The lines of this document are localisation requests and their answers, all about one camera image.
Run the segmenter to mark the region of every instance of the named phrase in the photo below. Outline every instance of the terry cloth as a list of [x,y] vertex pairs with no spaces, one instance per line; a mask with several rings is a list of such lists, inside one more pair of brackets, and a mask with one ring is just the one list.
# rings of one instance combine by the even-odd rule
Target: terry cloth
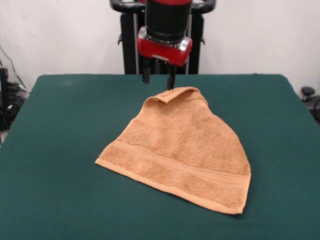
[[251,179],[238,136],[194,87],[149,97],[95,163],[225,214],[243,212]]

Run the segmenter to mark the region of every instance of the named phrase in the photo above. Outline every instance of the green tablecloth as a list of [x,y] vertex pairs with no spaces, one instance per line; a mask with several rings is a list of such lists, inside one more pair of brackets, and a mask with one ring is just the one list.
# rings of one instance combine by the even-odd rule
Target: green tablecloth
[[242,215],[210,211],[95,165],[166,89],[135,75],[41,76],[0,149],[0,239],[319,239],[320,129],[280,75],[178,76],[238,134]]

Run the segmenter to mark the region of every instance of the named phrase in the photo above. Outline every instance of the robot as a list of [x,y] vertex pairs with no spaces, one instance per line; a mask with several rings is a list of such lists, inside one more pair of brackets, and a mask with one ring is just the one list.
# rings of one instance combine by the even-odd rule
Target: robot
[[193,40],[186,36],[191,12],[210,12],[215,8],[216,1],[193,3],[192,0],[111,0],[110,4],[113,9],[123,13],[137,13],[142,9],[145,25],[138,30],[136,37],[137,52],[143,57],[142,81],[149,83],[150,62],[156,59],[167,66],[167,89],[171,90],[175,86],[177,67],[187,63],[192,50]]

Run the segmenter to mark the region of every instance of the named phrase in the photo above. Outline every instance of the cable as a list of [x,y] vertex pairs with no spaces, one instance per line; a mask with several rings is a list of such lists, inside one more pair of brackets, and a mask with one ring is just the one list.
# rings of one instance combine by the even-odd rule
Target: cable
[[15,69],[14,62],[13,62],[12,59],[8,56],[8,54],[4,51],[4,49],[1,47],[1,45],[0,45],[0,50],[1,50],[1,52],[3,53],[3,55],[11,62],[12,70],[13,70],[16,78],[19,80],[19,82],[22,84],[22,86],[23,86],[26,90],[28,90],[27,87],[26,87],[26,85],[24,84],[24,82],[23,82],[23,81],[21,80],[21,78],[18,76],[18,74],[17,74],[17,72],[16,72],[16,69]]

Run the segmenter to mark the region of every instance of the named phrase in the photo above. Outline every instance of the white wall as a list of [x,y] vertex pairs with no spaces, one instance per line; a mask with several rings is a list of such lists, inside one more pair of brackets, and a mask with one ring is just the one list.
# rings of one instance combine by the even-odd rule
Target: white wall
[[[42,74],[123,73],[119,17],[109,0],[1,0],[0,44],[29,88]],[[319,0],[217,0],[204,38],[200,73],[281,73],[320,93]]]

